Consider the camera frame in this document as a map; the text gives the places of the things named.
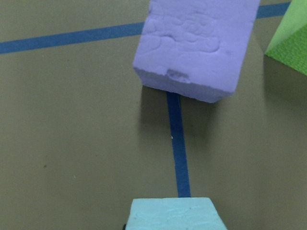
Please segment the light blue block arm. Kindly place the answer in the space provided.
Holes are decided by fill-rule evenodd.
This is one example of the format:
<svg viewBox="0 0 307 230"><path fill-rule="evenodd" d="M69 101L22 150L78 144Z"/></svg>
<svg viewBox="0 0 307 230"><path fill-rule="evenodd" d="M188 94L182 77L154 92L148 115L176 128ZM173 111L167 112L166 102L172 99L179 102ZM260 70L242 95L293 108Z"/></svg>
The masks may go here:
<svg viewBox="0 0 307 230"><path fill-rule="evenodd" d="M207 197L134 199L127 230L225 230Z"/></svg>

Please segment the green foam block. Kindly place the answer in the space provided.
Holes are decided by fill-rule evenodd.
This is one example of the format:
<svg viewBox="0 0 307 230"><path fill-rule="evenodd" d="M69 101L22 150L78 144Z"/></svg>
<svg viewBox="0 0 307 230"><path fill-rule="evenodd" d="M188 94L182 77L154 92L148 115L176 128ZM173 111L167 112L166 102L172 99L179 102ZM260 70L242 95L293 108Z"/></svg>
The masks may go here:
<svg viewBox="0 0 307 230"><path fill-rule="evenodd" d="M265 55L307 74L307 1L291 1Z"/></svg>

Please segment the purple foam block right side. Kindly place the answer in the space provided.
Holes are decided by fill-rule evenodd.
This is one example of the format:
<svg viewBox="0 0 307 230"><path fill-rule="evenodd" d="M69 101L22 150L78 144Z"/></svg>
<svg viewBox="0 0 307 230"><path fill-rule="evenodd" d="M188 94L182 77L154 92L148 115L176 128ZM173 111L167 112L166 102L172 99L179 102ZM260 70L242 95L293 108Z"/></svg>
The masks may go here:
<svg viewBox="0 0 307 230"><path fill-rule="evenodd" d="M237 88L258 0L152 0L134 57L144 86L207 103Z"/></svg>

